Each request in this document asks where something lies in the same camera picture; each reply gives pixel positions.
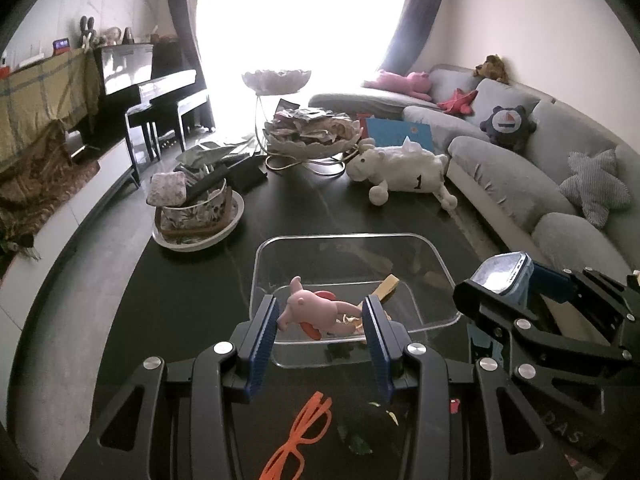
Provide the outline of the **pink pig figurine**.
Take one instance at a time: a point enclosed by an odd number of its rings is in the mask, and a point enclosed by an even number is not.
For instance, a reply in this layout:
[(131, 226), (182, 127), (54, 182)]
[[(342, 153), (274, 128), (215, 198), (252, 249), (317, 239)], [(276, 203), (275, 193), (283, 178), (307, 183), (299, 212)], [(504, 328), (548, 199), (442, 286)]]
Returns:
[(291, 324), (298, 324), (313, 340), (319, 340), (323, 333), (350, 336), (356, 332), (356, 326), (343, 322), (344, 316), (361, 318), (362, 311), (349, 302), (326, 299), (304, 289), (300, 277), (294, 276), (290, 281), (290, 296), (277, 319), (277, 326), (279, 330), (287, 330)]

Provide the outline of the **black and gold round object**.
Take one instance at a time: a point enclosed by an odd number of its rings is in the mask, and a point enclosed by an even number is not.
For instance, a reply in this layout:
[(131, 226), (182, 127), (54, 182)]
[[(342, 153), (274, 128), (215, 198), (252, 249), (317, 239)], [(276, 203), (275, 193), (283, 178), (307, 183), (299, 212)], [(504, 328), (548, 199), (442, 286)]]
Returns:
[(366, 401), (339, 411), (336, 431), (352, 454), (365, 456), (395, 445), (400, 420), (387, 406)]

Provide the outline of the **orange plastic glasses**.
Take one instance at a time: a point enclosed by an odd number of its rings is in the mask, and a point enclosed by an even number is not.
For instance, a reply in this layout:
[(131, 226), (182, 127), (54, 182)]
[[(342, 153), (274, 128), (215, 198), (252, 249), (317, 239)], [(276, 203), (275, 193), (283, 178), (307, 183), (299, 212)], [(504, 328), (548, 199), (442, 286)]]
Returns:
[(333, 400), (322, 392), (316, 391), (297, 413), (288, 437), (274, 452), (262, 468), (260, 480), (284, 479), (286, 465), (290, 460), (296, 463), (293, 480), (303, 477), (306, 458), (300, 450), (302, 446), (320, 442), (332, 424)]

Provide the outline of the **purple spider-man toy camera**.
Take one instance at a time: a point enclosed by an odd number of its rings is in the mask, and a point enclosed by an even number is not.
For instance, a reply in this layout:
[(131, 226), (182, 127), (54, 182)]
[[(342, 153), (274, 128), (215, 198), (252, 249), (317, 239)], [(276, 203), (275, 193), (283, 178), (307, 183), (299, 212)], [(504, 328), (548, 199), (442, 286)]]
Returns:
[(451, 415), (455, 415), (459, 413), (460, 408), (460, 400), (459, 399), (451, 399), (449, 402), (449, 411)]

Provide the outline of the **clear plastic storage bin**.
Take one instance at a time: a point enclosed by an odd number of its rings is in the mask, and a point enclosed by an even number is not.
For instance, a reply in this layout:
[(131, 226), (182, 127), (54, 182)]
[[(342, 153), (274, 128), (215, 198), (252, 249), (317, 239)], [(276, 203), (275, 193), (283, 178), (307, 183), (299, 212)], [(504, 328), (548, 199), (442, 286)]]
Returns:
[(262, 298), (285, 306), (294, 276), (303, 288), (332, 292), (338, 300), (359, 304), (393, 275), (396, 288), (382, 301), (391, 320), (401, 323), (413, 341), (444, 358), (465, 362), (469, 343), (462, 314), (454, 306), (454, 277), (437, 246), (412, 233), (278, 236), (257, 248), (250, 314)]

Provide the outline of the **white sheep plush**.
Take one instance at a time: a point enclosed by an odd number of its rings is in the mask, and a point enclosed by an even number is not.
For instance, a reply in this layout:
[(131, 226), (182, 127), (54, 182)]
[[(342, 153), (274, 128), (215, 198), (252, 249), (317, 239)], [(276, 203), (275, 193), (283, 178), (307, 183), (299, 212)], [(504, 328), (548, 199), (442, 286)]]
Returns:
[(446, 155), (436, 155), (406, 136), (401, 146), (382, 148), (365, 140), (346, 165), (346, 174), (355, 182), (371, 183), (368, 195), (374, 206), (385, 205), (390, 192), (404, 192), (433, 194), (440, 206), (450, 211), (458, 206), (458, 200), (446, 188), (447, 167)]

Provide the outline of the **floral basket on plate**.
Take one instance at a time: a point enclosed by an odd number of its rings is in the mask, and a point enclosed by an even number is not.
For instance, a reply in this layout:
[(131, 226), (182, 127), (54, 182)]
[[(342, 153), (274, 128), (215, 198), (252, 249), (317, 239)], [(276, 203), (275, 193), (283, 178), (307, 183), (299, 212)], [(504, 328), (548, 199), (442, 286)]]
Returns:
[(201, 178), (184, 168), (154, 174), (146, 193), (154, 209), (154, 242), (172, 252), (198, 252), (229, 236), (245, 204), (227, 174), (226, 168)]

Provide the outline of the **black box on table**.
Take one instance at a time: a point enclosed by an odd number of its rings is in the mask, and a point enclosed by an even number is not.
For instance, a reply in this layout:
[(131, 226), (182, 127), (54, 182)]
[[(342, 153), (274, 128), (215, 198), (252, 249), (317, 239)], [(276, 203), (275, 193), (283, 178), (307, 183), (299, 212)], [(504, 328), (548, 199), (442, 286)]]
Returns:
[(226, 179), (236, 192), (247, 193), (267, 181), (264, 168), (265, 156), (253, 155), (228, 165)]

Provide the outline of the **red star plush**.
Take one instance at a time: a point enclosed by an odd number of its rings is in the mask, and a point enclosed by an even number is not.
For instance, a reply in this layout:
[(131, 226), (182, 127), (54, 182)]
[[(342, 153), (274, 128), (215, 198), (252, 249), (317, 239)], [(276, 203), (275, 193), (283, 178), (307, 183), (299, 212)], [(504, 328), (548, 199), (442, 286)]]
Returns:
[(443, 113), (448, 115), (471, 116), (474, 114), (472, 103), (476, 96), (476, 90), (464, 92), (462, 89), (457, 88), (448, 100), (439, 102), (437, 106)]

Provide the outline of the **brown lion plush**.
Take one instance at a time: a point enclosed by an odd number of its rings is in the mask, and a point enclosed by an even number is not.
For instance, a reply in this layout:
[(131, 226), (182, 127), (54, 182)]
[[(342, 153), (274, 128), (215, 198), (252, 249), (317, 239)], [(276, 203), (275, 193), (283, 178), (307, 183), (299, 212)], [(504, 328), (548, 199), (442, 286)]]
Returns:
[(503, 60), (496, 54), (487, 55), (485, 61), (474, 68), (473, 76), (491, 79), (502, 84), (510, 82)]

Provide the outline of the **pink plush toy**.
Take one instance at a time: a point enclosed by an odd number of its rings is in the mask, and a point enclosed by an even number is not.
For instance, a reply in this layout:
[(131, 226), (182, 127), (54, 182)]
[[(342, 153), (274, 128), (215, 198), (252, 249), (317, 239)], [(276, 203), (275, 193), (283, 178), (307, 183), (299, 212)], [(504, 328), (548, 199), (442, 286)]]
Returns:
[(412, 72), (407, 76), (401, 76), (387, 70), (380, 70), (373, 79), (363, 83), (364, 88), (395, 92), (427, 102), (432, 100), (430, 96), (432, 85), (428, 73)]

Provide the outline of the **piano bench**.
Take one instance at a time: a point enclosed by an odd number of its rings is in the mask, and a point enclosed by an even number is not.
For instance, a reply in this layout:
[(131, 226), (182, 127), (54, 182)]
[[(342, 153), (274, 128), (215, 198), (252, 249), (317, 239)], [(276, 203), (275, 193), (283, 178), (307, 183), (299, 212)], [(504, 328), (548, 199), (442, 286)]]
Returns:
[(149, 103), (141, 103), (130, 107), (126, 111), (125, 119), (128, 130), (141, 128), (144, 147), (151, 162), (162, 158), (160, 149), (160, 135), (157, 133), (157, 123), (167, 122), (174, 130), (175, 137), (181, 151), (186, 150), (186, 123), (184, 116), (194, 112), (197, 108), (207, 104), (209, 94), (206, 89), (193, 93), (177, 90), (160, 96)]

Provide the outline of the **white flower-shaped upper bowl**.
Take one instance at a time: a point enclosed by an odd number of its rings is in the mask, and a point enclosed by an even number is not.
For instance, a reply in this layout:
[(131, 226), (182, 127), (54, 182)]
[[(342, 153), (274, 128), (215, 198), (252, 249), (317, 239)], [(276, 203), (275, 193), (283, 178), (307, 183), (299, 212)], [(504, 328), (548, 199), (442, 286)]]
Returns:
[(310, 70), (255, 70), (242, 75), (244, 84), (258, 96), (286, 96), (303, 89)]

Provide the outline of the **black piano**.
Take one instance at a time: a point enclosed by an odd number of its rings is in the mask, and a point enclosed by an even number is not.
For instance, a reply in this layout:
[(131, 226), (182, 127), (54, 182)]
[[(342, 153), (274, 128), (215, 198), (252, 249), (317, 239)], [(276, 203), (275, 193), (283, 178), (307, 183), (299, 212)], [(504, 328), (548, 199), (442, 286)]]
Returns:
[[(193, 93), (206, 89), (205, 84), (198, 72), (183, 61), (175, 41), (99, 47), (93, 55), (100, 75), (100, 96), (90, 143), (97, 148), (110, 148), (124, 142), (130, 159), (129, 173), (134, 182), (139, 182), (139, 170), (153, 162), (144, 147), (142, 129), (128, 130), (126, 111), (177, 90)], [(209, 101), (186, 114), (184, 122), (186, 135), (192, 130), (212, 128)], [(171, 136), (177, 141), (167, 122), (157, 123), (157, 133), (160, 140)]]

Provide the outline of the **plaid cloth covered cabinet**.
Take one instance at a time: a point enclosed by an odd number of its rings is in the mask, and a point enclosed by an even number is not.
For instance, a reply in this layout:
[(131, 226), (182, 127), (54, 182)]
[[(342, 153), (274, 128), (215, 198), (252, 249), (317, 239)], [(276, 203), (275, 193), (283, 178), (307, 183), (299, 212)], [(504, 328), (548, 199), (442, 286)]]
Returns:
[(1, 81), (1, 241), (24, 243), (100, 171), (74, 162), (66, 133), (98, 111), (89, 52), (48, 58)]

